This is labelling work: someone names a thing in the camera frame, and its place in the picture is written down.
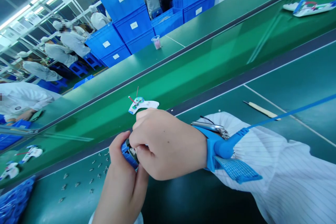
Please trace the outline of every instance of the toy airplane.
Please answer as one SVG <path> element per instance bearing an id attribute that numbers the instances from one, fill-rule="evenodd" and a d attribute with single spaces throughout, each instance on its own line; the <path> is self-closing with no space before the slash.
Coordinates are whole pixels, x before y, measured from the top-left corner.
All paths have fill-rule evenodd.
<path id="1" fill-rule="evenodd" d="M 156 101 L 145 101 L 142 97 L 137 97 L 134 99 L 132 105 L 130 106 L 128 112 L 135 114 L 139 109 L 145 108 L 158 108 L 160 104 Z"/>
<path id="2" fill-rule="evenodd" d="M 296 2 L 283 5 L 283 9 L 292 11 L 293 15 L 296 17 L 327 12 L 335 8 L 336 8 L 336 1 L 318 5 L 316 2 L 308 2 L 307 0 L 301 0 L 299 3 Z"/>
<path id="3" fill-rule="evenodd" d="M 37 145 L 30 145 L 27 147 L 29 151 L 25 155 L 25 157 L 19 162 L 19 164 L 24 164 L 26 163 L 31 157 L 39 157 L 42 155 L 43 150 L 39 149 Z"/>
<path id="4" fill-rule="evenodd" d="M 0 180 L 5 179 L 7 176 L 9 176 L 10 179 L 16 177 L 20 172 L 19 168 L 16 167 L 17 165 L 18 163 L 13 161 L 8 162 L 5 171 L 0 176 Z"/>

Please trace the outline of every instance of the hand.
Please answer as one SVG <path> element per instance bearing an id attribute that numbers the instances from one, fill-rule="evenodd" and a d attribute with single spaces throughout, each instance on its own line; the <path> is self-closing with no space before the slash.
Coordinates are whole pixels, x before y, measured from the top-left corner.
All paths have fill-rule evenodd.
<path id="1" fill-rule="evenodd" d="M 23 114 L 19 115 L 16 119 L 16 121 L 19 121 L 21 119 L 25 120 L 25 121 L 28 121 L 32 116 L 33 114 L 35 114 L 36 111 L 35 110 L 27 110 L 26 112 L 24 112 Z"/>
<path id="2" fill-rule="evenodd" d="M 207 166 L 206 137 L 164 110 L 138 112 L 129 142 L 156 180 L 173 179 Z"/>
<path id="3" fill-rule="evenodd" d="M 133 224 L 140 214 L 149 175 L 141 165 L 136 173 L 121 153 L 121 145 L 129 135 L 129 131 L 120 133 L 110 145 L 111 165 L 93 223 Z"/>

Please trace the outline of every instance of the plastic cup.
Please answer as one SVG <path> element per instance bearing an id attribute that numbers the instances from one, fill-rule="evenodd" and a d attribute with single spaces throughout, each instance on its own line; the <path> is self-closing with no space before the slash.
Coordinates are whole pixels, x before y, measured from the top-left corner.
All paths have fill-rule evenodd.
<path id="1" fill-rule="evenodd" d="M 152 41 L 153 41 L 154 46 L 157 50 L 161 48 L 161 42 L 160 42 L 160 36 L 159 35 L 153 37 Z"/>

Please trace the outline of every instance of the left hand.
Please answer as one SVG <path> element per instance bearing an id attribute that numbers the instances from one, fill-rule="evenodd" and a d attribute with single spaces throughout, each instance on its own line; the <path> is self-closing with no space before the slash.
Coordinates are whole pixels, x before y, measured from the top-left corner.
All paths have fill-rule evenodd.
<path id="1" fill-rule="evenodd" d="M 145 201 L 148 173 L 139 165 L 135 172 L 121 152 L 130 132 L 120 133 L 111 143 L 111 165 L 93 218 L 93 224 L 133 224 Z"/>
<path id="2" fill-rule="evenodd" d="M 24 112 L 23 114 L 19 115 L 16 119 L 16 121 L 19 121 L 21 119 L 25 120 L 25 121 L 28 121 L 32 116 L 33 114 L 35 114 L 36 111 L 35 110 L 27 110 L 26 112 Z"/>

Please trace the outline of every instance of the blue wrist strap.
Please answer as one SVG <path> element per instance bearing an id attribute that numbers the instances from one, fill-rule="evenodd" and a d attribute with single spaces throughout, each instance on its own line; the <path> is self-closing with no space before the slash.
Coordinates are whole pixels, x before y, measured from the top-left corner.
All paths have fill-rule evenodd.
<path id="1" fill-rule="evenodd" d="M 248 132 L 248 129 L 245 132 L 237 132 L 226 141 L 212 131 L 196 126 L 194 128 L 201 131 L 208 138 L 206 165 L 210 171 L 214 172 L 215 170 L 223 169 L 232 180 L 239 184 L 262 179 L 262 176 L 256 173 L 248 164 L 231 158 L 234 154 L 233 147 Z"/>

